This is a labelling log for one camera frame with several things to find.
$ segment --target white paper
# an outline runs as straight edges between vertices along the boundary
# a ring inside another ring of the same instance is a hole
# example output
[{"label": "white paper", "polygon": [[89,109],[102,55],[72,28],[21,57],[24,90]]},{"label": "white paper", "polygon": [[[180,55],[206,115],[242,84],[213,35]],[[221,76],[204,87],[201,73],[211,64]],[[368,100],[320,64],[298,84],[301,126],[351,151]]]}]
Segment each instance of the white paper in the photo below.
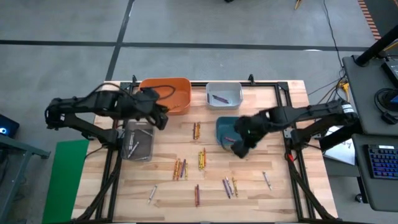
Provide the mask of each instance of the white paper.
[{"label": "white paper", "polygon": [[[328,136],[331,133],[334,133],[335,131],[339,130],[338,127],[333,126],[329,128],[328,132],[326,135]],[[345,142],[342,142],[333,148],[327,150],[324,155],[327,158],[330,159],[335,159],[340,162],[345,162],[350,165],[355,165],[355,148],[353,144],[353,140],[349,139]]]}]

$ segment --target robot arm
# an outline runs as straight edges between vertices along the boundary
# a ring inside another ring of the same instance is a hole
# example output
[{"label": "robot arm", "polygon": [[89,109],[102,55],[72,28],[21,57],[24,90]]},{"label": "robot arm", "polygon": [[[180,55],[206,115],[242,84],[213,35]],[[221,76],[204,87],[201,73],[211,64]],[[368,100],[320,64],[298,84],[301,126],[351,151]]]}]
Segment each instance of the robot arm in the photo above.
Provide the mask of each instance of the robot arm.
[{"label": "robot arm", "polygon": [[145,118],[150,124],[163,130],[167,124],[168,108],[158,105],[156,101],[159,94],[151,88],[143,88],[134,95],[125,90],[97,91],[101,86],[113,85],[104,83],[83,98],[60,99],[55,98],[45,110],[45,122],[47,128],[69,127],[81,131],[86,138],[93,136],[102,144],[115,145],[118,140],[116,129],[101,129],[94,124],[76,117],[76,113],[95,113],[100,116],[108,116],[114,120]]},{"label": "robot arm", "polygon": [[319,118],[321,120],[307,128],[291,132],[289,144],[292,149],[302,148],[312,136],[332,126],[354,123],[358,115],[349,103],[340,99],[302,108],[277,106],[262,110],[251,117],[242,116],[235,122],[234,129],[241,135],[242,141],[236,141],[231,149],[237,156],[243,158],[267,133],[283,131],[299,121]]}]

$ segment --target green mat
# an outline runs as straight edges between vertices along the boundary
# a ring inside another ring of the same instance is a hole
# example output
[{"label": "green mat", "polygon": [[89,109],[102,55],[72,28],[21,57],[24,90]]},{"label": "green mat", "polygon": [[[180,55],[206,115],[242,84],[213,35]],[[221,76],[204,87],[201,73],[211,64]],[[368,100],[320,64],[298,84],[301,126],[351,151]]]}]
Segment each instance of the green mat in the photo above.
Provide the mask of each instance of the green mat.
[{"label": "green mat", "polygon": [[67,222],[70,220],[88,143],[88,140],[79,140],[57,144],[43,223]]}]

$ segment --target wooden tabletop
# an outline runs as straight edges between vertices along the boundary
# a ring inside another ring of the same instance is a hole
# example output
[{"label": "wooden tabletop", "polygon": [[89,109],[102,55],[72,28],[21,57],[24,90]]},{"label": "wooden tabletop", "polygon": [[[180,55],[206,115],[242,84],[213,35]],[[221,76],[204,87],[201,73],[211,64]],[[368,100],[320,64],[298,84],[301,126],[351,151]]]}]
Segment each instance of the wooden tabletop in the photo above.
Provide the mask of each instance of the wooden tabletop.
[{"label": "wooden tabletop", "polygon": [[[287,82],[293,106],[307,106],[304,82]],[[275,91],[271,87],[244,87],[243,95],[240,109],[211,111],[206,108],[205,88],[193,87],[189,113],[169,116],[166,128],[163,131],[155,130],[152,160],[123,161],[114,222],[297,221],[289,170],[284,159],[282,133],[268,134],[244,159],[226,152],[216,142],[215,121],[218,117],[250,115],[264,108],[277,106]],[[198,121],[201,122],[200,138],[193,140],[193,123]],[[298,127],[306,127],[310,123],[298,123]],[[95,118],[95,125],[101,128],[110,128],[111,124],[110,118]],[[99,147],[99,142],[93,141],[88,152]],[[207,165],[205,170],[198,170],[198,152],[204,147]],[[328,212],[337,217],[321,152],[309,147],[303,151],[303,156],[312,192]],[[87,158],[73,218],[81,215],[98,193],[105,158],[106,150]],[[189,163],[188,180],[172,180],[176,158],[186,159]],[[264,181],[263,170],[269,176],[272,191]],[[225,176],[230,180],[232,177],[237,180],[238,197],[228,199],[222,183]],[[155,184],[158,185],[157,191],[150,205],[147,205]],[[200,186],[199,207],[195,207],[196,184]],[[104,215],[108,211],[109,194],[110,191],[105,199]],[[301,198],[306,213],[302,192]]]}]

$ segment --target keyboard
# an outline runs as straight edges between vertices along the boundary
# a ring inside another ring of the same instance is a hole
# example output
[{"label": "keyboard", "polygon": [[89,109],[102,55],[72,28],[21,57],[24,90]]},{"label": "keyboard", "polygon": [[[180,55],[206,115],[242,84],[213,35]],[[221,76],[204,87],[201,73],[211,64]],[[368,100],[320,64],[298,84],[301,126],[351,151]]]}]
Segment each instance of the keyboard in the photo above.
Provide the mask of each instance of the keyboard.
[{"label": "keyboard", "polygon": [[398,146],[367,145],[374,179],[398,179]]}]

